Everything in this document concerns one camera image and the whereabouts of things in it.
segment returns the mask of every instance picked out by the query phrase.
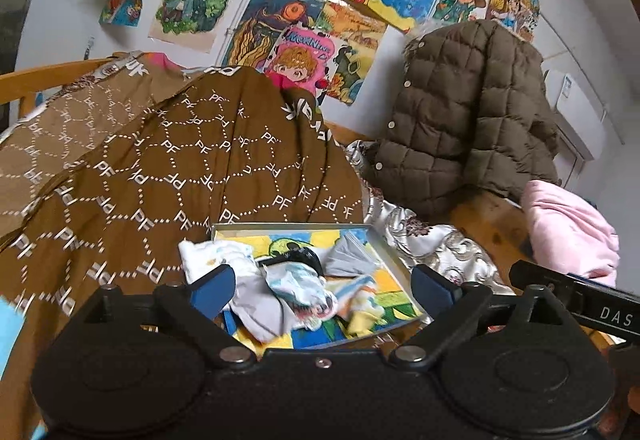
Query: metal pivot bolt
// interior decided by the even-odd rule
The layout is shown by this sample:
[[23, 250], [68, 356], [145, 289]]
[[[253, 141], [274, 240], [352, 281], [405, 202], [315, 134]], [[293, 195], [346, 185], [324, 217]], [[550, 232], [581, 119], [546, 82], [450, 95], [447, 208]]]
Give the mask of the metal pivot bolt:
[[400, 346], [396, 349], [396, 358], [404, 362], [420, 362], [427, 356], [420, 346]]
[[321, 358], [316, 359], [316, 366], [318, 368], [322, 368], [322, 369], [331, 368], [331, 364], [332, 362], [329, 359], [321, 359]]
[[244, 346], [228, 346], [220, 351], [220, 359], [229, 364], [240, 364], [251, 359], [251, 350]]

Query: pink poster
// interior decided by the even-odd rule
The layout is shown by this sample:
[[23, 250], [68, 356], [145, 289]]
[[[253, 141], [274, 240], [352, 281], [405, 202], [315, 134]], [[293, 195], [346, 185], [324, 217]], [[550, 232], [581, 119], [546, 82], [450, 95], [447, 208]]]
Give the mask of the pink poster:
[[326, 90], [338, 68], [343, 40], [299, 25], [283, 32], [264, 65], [265, 73], [283, 75], [318, 97]]

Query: tan blanket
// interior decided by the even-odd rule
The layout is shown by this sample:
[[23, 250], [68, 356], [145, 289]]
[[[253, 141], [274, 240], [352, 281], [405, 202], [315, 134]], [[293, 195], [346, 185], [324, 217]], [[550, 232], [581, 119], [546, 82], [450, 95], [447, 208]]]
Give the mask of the tan blanket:
[[34, 360], [99, 285], [181, 278], [178, 242], [218, 222], [362, 221], [358, 178], [305, 91], [156, 62], [63, 91], [0, 147], [0, 295], [26, 319], [0, 382], [3, 439], [31, 435]]

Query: brown puffer jacket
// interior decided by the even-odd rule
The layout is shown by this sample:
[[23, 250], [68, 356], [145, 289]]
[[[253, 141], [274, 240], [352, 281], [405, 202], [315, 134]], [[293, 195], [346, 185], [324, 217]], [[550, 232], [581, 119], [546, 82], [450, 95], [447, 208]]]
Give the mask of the brown puffer jacket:
[[406, 62], [386, 138], [369, 157], [389, 201], [428, 218], [463, 185], [518, 201], [529, 180], [557, 181], [557, 127], [533, 46], [495, 22], [465, 22], [411, 42]]

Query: folded pink blanket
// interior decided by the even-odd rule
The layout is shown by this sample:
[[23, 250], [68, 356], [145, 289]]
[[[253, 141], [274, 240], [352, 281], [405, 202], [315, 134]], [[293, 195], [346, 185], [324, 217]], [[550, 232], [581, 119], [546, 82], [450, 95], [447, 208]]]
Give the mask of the folded pink blanket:
[[595, 208], [542, 180], [527, 183], [521, 204], [538, 264], [615, 287], [618, 235]]

